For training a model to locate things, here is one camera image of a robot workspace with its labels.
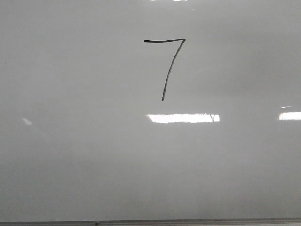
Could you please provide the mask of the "white whiteboard with metal frame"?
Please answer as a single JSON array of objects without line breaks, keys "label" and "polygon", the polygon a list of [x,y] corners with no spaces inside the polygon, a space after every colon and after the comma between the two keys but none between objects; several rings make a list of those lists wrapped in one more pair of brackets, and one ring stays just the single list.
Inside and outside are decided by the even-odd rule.
[{"label": "white whiteboard with metal frame", "polygon": [[298,218],[298,0],[3,0],[1,221]]}]

